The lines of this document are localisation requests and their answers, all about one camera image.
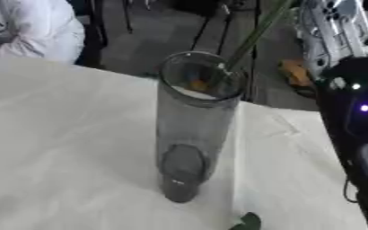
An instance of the floor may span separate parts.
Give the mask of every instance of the floor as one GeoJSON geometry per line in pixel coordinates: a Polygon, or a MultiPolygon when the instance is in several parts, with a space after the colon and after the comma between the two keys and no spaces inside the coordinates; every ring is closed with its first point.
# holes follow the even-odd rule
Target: floor
{"type": "MultiPolygon", "coordinates": [[[[255,0],[249,0],[248,7],[255,0]]],[[[266,13],[275,0],[263,0],[266,13]]],[[[126,29],[120,0],[105,0],[105,21],[110,45],[103,50],[103,65],[110,71],[136,76],[157,76],[158,65],[170,54],[189,50],[203,18],[191,13],[170,9],[162,0],[152,4],[151,11],[143,1],[135,0],[130,15],[134,33],[126,29]]],[[[215,52],[223,30],[223,11],[206,29],[197,50],[215,52]]],[[[239,13],[229,32],[223,57],[227,58],[253,29],[253,12],[239,13]]],[[[253,102],[277,108],[315,111],[315,101],[294,93],[277,71],[285,58],[301,58],[302,51],[295,42],[289,15],[275,24],[258,43],[258,61],[252,87],[253,102]]],[[[250,55],[241,67],[250,70],[250,55]]]]}

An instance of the tall transparent cylinder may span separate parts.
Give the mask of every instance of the tall transparent cylinder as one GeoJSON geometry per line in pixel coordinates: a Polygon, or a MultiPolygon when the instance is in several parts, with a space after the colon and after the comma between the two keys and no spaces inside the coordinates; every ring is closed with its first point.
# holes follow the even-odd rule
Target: tall transparent cylinder
{"type": "Polygon", "coordinates": [[[166,198],[192,200],[213,174],[244,79],[202,52],[166,59],[158,86],[156,161],[166,198]]]}

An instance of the white tablecloth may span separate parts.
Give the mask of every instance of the white tablecloth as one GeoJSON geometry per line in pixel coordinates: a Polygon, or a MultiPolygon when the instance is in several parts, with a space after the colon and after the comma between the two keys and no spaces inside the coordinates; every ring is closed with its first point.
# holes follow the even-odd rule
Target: white tablecloth
{"type": "Polygon", "coordinates": [[[40,59],[0,60],[0,230],[364,229],[319,115],[241,104],[192,202],[157,187],[155,82],[40,59]]]}

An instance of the green stick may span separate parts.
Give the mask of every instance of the green stick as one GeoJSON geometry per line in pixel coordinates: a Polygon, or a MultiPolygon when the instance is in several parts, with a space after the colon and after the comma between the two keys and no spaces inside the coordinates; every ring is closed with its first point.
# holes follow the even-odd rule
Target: green stick
{"type": "Polygon", "coordinates": [[[276,7],[264,17],[262,23],[254,31],[250,33],[247,39],[241,44],[241,46],[234,52],[234,54],[227,61],[226,69],[231,72],[242,60],[242,58],[251,51],[262,34],[269,29],[269,27],[277,21],[284,12],[286,12],[293,0],[281,0],[276,7]]]}

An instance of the green object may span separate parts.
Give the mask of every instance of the green object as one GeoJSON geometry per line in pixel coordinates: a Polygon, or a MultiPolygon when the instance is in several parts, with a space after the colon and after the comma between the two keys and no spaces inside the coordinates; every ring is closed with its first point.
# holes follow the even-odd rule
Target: green object
{"type": "Polygon", "coordinates": [[[242,224],[238,224],[230,230],[260,230],[262,227],[261,219],[252,212],[249,212],[242,217],[241,222],[242,224]]]}
{"type": "Polygon", "coordinates": [[[229,58],[227,62],[226,69],[231,72],[237,64],[242,60],[242,58],[252,49],[254,49],[259,38],[269,29],[272,24],[277,21],[284,12],[286,12],[293,0],[280,0],[276,4],[275,8],[267,14],[262,20],[262,23],[250,33],[247,39],[239,46],[239,48],[234,52],[234,54],[229,58]]]}

